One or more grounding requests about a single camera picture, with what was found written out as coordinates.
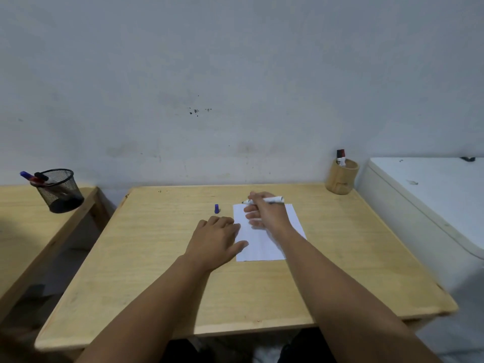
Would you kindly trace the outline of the person's right hand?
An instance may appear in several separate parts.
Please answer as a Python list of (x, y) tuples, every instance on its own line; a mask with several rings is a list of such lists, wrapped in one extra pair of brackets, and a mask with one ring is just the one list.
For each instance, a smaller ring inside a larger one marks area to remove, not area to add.
[(280, 244), (291, 239), (301, 238), (289, 221), (285, 204), (268, 203), (268, 226), (267, 229), (273, 238)]

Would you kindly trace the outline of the person's left hand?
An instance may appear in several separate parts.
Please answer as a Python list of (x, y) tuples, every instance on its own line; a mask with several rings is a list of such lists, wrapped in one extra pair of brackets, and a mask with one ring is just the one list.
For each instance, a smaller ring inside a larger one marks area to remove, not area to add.
[(182, 259), (187, 265), (201, 273), (215, 270), (236, 256), (231, 255), (231, 246), (240, 229), (234, 222), (232, 228), (220, 228), (220, 217), (212, 216), (201, 230), (194, 230)]

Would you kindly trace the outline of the white paper sheet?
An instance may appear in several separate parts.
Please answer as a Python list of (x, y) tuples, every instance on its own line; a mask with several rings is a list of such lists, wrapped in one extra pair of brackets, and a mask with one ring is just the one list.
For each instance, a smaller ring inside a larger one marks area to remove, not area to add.
[(285, 260), (286, 257), (272, 234), (264, 228), (254, 228), (244, 212), (245, 205), (233, 205), (233, 218), (240, 224), (235, 242), (248, 241), (249, 245), (236, 256), (237, 262)]

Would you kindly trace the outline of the white marker pen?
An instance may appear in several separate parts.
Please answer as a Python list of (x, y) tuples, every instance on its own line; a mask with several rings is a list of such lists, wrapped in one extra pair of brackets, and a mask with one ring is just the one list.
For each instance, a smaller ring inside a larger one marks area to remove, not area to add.
[[(277, 204), (277, 203), (284, 204), (285, 203), (283, 196), (263, 197), (262, 200), (265, 201), (266, 203), (270, 203), (270, 204)], [(252, 199), (248, 199), (248, 200), (243, 201), (242, 204), (250, 206), (250, 205), (255, 205), (256, 203)]]

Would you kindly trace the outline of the person's left forearm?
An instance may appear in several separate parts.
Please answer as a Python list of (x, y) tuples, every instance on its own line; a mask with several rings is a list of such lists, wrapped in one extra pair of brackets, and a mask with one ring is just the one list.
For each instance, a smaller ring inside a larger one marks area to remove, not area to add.
[(75, 363), (157, 363), (209, 269), (187, 255), (121, 311)]

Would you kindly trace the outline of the person's right forearm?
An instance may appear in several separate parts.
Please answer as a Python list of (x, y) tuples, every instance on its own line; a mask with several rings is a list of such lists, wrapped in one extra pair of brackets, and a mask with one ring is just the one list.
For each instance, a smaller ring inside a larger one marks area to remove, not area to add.
[(295, 229), (274, 238), (337, 363), (441, 363), (389, 307)]

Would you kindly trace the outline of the light wooden desk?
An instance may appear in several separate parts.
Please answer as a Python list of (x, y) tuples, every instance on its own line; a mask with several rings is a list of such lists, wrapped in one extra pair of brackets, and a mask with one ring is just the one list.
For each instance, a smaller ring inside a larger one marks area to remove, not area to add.
[[(403, 320), (457, 311), (457, 303), (355, 191), (323, 183), (159, 186), (130, 189), (34, 343), (40, 351), (87, 346), (185, 252), (201, 219), (233, 216), (250, 191), (282, 195), (306, 238)], [(285, 261), (231, 261), (214, 271), (175, 337), (314, 325)]]
[(30, 185), (0, 185), (0, 324), (37, 281), (78, 224), (90, 215), (100, 232), (111, 218), (102, 191), (81, 188), (84, 203), (56, 214)]

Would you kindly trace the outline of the bamboo pen holder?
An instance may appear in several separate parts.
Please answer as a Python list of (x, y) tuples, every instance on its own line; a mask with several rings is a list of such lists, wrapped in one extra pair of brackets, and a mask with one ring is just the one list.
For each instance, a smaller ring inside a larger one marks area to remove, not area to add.
[(345, 166), (339, 165), (336, 159), (333, 160), (324, 183), (325, 188), (336, 195), (348, 195), (354, 189), (359, 169), (360, 165), (351, 159), (346, 159)]

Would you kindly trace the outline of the person's black trousers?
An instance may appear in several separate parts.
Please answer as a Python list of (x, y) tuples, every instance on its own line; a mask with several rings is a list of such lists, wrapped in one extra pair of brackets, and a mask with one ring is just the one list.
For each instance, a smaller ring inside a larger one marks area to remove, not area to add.
[[(210, 348), (197, 350), (188, 339), (171, 340), (159, 363), (216, 363)], [(285, 344), (277, 363), (338, 363), (318, 328), (302, 329)]]

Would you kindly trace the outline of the black mesh pen holder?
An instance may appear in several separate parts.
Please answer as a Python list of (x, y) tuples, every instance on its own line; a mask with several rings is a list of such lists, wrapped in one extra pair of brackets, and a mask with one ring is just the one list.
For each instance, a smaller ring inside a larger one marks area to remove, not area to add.
[(48, 183), (34, 186), (52, 213), (68, 213), (84, 203), (84, 196), (70, 169), (51, 169), (41, 172), (50, 178)]

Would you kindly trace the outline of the white chest cabinet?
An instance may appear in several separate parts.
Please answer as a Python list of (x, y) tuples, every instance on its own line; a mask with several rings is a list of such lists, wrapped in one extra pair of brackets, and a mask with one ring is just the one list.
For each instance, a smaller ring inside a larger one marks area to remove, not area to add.
[(484, 282), (484, 158), (371, 158), (358, 193), (446, 290)]

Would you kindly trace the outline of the red marker with blue cap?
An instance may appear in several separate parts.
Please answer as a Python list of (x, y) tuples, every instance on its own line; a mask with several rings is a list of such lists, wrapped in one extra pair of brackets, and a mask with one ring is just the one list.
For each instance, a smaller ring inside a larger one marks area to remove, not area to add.
[(45, 179), (38, 177), (38, 176), (34, 176), (34, 175), (30, 174), (29, 172), (21, 171), (19, 174), (20, 174), (21, 177), (26, 179), (28, 182), (30, 182), (30, 184), (32, 184), (34, 186), (40, 186), (40, 185), (44, 185), (46, 183)]

